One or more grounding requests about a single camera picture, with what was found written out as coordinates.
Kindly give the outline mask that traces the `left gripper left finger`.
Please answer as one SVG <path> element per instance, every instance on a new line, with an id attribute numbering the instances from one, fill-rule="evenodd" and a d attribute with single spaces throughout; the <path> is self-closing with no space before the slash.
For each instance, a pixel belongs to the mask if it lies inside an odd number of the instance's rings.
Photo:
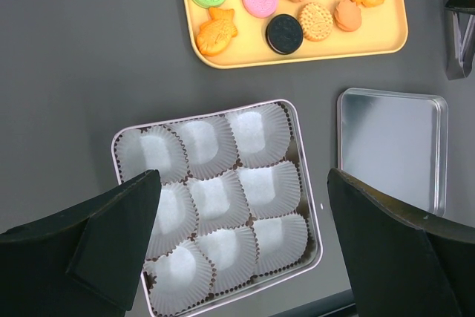
<path id="1" fill-rule="evenodd" d="M 123 316 L 134 304 L 161 193 L 148 170 L 1 234 L 2 316 Z"/>

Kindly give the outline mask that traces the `metal tongs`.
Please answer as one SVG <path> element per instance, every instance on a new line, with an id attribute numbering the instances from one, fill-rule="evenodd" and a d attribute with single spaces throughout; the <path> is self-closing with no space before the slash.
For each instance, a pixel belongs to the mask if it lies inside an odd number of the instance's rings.
<path id="1" fill-rule="evenodd" d="M 455 13 L 445 9 L 445 40 L 449 80 L 467 78 L 474 63 L 474 15 Z"/>

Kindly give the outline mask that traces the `tan dotted round cookie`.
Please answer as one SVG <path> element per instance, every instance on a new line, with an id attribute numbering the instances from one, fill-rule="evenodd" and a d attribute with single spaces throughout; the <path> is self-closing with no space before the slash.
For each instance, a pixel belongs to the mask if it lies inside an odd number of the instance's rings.
<path id="1" fill-rule="evenodd" d="M 298 14 L 304 38 L 311 42 L 325 40 L 333 31 L 333 16 L 331 12 L 318 2 L 305 4 Z"/>

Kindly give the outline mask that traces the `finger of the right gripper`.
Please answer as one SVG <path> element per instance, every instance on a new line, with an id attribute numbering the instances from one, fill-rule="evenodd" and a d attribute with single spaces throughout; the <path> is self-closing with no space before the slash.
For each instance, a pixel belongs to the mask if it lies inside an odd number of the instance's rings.
<path id="1" fill-rule="evenodd" d="M 475 0 L 447 0 L 445 9 L 455 13 L 475 14 Z"/>

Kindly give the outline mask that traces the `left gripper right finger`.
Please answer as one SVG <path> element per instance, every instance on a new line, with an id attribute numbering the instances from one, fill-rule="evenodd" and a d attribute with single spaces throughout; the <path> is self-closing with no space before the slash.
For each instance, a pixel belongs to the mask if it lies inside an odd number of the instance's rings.
<path id="1" fill-rule="evenodd" d="M 474 315 L 473 227 L 340 169 L 330 169 L 327 189 L 360 316 Z"/>

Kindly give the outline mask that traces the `black sandwich cookie bottom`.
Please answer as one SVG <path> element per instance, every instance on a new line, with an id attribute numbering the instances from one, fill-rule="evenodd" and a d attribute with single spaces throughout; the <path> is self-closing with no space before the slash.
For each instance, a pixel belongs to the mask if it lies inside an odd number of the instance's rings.
<path id="1" fill-rule="evenodd" d="M 300 23 L 289 14 L 274 16 L 267 24 L 265 34 L 268 46 L 281 55 L 296 52 L 304 40 Z"/>

